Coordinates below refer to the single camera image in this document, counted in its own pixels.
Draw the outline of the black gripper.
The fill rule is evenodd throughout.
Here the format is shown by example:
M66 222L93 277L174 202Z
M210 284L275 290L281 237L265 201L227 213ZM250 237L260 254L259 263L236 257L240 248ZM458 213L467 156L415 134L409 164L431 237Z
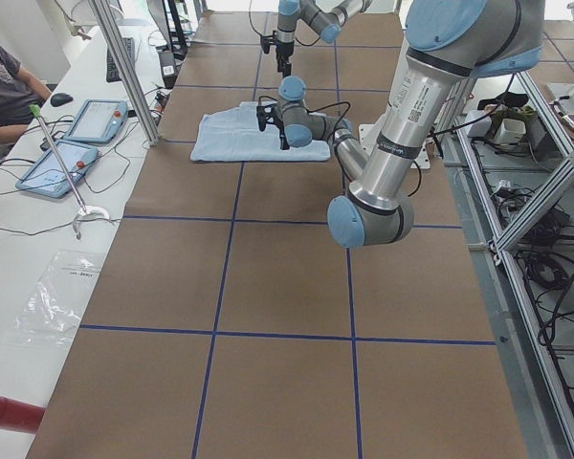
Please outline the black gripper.
M260 45L266 55L272 46L276 47L277 71L284 77L288 77L292 72L290 57L294 53L295 32L273 31L270 35L261 35Z
M273 125L278 129L280 139L280 149L289 150L290 145L287 142L285 127L282 118L279 115L276 103L261 104L256 106L256 118L258 129L264 132L268 125Z

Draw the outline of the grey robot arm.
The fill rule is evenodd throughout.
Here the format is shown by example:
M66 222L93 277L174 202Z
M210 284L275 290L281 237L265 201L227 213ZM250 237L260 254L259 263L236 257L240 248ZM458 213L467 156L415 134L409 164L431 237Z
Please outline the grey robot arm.
M268 54L276 47L277 71L283 77L292 72L290 57L294 53L298 21L303 21L325 43L333 43L345 22L356 13L365 12L371 5L366 0L345 0L331 11L323 11L315 1L280 0L278 2L277 29L260 36L260 46Z
M450 90L465 78L498 77L540 60L542 1L415 1L406 20L402 74L394 78L385 119L365 151L346 120L318 115L304 103L305 84L285 76L276 102L258 104L261 129L273 124L284 149L325 141L349 184L333 199L327 224L345 248L389 244L413 224L401 185Z

